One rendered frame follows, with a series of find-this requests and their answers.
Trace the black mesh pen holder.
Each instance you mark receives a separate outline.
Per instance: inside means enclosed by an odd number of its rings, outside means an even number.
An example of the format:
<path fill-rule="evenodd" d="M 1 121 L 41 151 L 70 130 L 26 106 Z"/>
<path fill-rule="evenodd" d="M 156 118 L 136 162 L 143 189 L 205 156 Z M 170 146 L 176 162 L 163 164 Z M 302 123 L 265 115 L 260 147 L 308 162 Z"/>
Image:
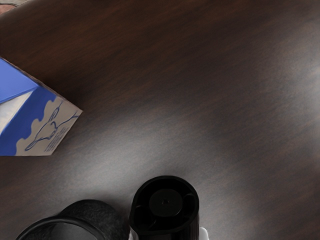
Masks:
<path fill-rule="evenodd" d="M 15 240 L 130 240 L 130 231 L 110 204 L 84 199 L 32 223 Z"/>

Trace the blue and white carton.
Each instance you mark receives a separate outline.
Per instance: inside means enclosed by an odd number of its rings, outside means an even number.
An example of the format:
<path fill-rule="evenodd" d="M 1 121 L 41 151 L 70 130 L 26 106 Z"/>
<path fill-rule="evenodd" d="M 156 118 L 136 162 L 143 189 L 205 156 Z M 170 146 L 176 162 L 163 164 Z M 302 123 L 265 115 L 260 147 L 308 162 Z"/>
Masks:
<path fill-rule="evenodd" d="M 0 57 L 0 156 L 50 156 L 82 110 Z"/>

